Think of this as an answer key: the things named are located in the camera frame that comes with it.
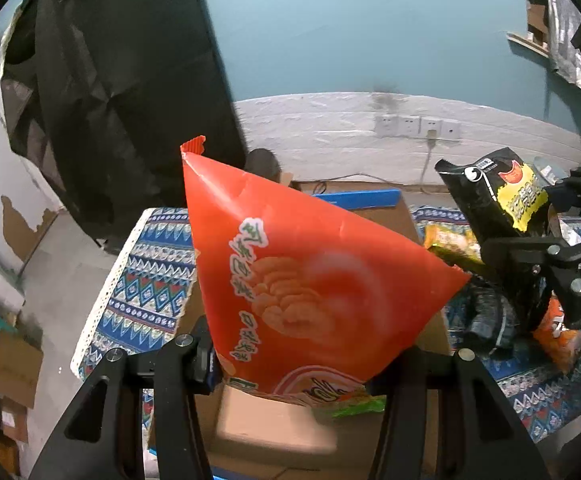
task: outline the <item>black fabric cover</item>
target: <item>black fabric cover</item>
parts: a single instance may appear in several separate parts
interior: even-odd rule
[[[123,241],[145,208],[186,204],[192,137],[244,166],[204,0],[24,0],[2,94],[13,151],[93,238]]]

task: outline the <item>geometric pattern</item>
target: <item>geometric pattern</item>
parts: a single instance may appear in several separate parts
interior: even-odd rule
[[[437,223],[461,232],[467,221],[454,208],[411,208],[420,235],[424,226]],[[581,218],[561,218],[581,236]],[[466,327],[467,297],[460,291],[443,308],[453,349],[461,347]],[[519,338],[513,357],[495,360],[480,355],[481,362],[504,392],[534,442],[581,415],[581,356],[573,370],[563,374],[533,338]]]
[[[136,354],[170,341],[196,281],[188,210],[154,209],[106,298],[106,308],[78,367],[82,380],[110,348],[118,346]],[[144,429],[152,412],[152,395],[152,390],[144,390]]]

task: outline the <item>patterned tablecloth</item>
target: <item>patterned tablecloth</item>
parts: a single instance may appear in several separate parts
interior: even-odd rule
[[[449,223],[458,229],[467,225],[457,209],[423,206],[412,213],[419,228],[429,222]],[[571,225],[581,234],[580,219],[573,219]],[[173,338],[195,280],[186,209],[145,211],[88,317],[71,362],[73,373],[85,380],[106,351],[115,346],[129,354],[160,348]],[[461,295],[444,307],[444,313],[451,345],[456,348],[461,345],[465,327]],[[481,360],[535,442],[581,414],[581,357],[573,371],[564,375],[538,343],[520,338],[512,359],[496,361],[486,356]],[[152,391],[145,390],[144,428],[152,405]]]

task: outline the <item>wall stain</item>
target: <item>wall stain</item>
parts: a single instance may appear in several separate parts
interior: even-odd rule
[[[14,208],[13,202],[2,195],[4,239],[17,257],[25,262],[37,247],[46,230],[57,216],[56,212],[46,209],[42,223],[31,229],[22,214]]]

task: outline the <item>floor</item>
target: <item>floor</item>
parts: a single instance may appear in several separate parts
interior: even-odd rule
[[[405,199],[410,205],[454,206],[448,194],[407,192]],[[29,443],[20,444],[24,478],[81,385],[70,371],[70,360],[115,259],[99,249],[70,215],[60,214],[24,270],[26,304],[20,320],[44,352],[35,408],[28,417]],[[540,451],[553,458],[579,431],[581,417],[544,439]]]

